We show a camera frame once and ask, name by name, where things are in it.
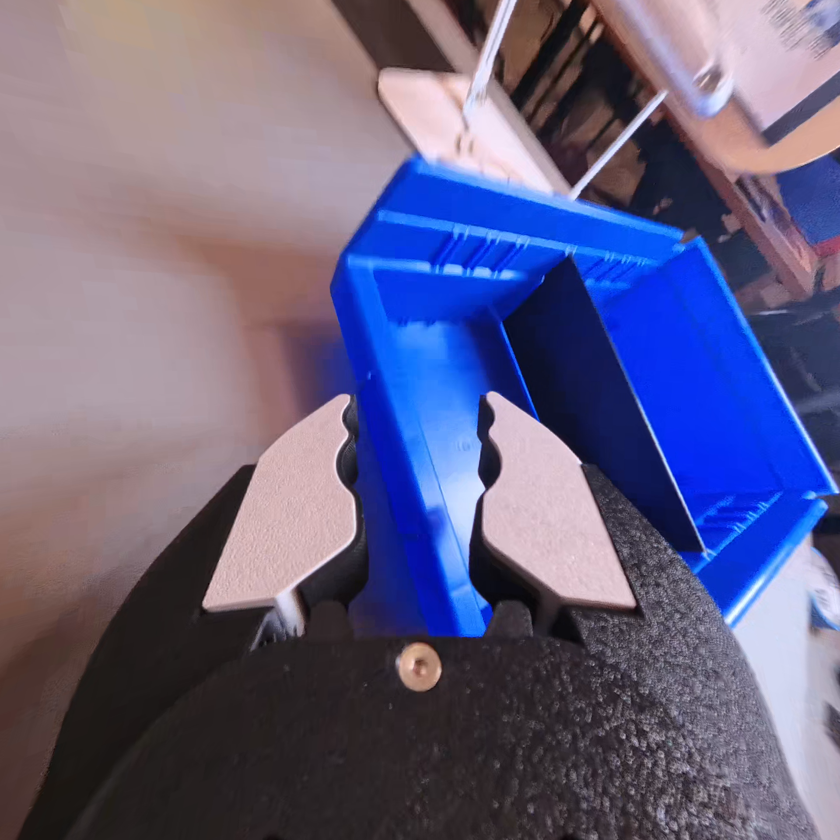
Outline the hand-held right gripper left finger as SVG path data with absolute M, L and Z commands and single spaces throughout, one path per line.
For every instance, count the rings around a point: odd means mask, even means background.
M 258 607 L 284 636 L 351 636 L 369 579 L 355 398 L 340 394 L 259 457 L 203 598 L 208 613 Z

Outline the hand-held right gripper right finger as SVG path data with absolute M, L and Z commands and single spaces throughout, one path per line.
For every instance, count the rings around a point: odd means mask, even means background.
M 519 602 L 538 634 L 572 607 L 634 613 L 627 578 L 584 465 L 572 449 L 498 392 L 479 400 L 483 486 L 469 577 L 497 608 Z

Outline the blue plastic bin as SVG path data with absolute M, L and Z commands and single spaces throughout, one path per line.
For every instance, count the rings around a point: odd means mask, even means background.
M 701 540 L 679 552 L 735 627 L 836 493 L 700 239 L 419 156 L 394 174 L 330 291 L 360 411 L 372 632 L 481 635 L 469 578 L 480 398 L 538 419 L 503 323 L 573 258 Z

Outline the black bin divider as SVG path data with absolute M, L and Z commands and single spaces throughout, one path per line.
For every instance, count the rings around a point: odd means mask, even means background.
M 536 417 L 678 552 L 704 549 L 655 432 L 573 258 L 503 323 Z

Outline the wooden poster board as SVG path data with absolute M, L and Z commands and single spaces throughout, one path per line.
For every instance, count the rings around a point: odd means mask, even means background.
M 680 131 L 728 175 L 772 175 L 838 149 L 838 2 L 594 6 Z

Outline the white stand with base plate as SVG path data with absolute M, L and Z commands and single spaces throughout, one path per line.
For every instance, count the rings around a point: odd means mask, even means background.
M 568 195 L 563 178 L 501 84 L 492 78 L 515 1 L 499 2 L 480 51 L 444 2 L 409 1 L 410 9 L 453 72 L 386 68 L 377 92 L 426 161 L 544 193 Z

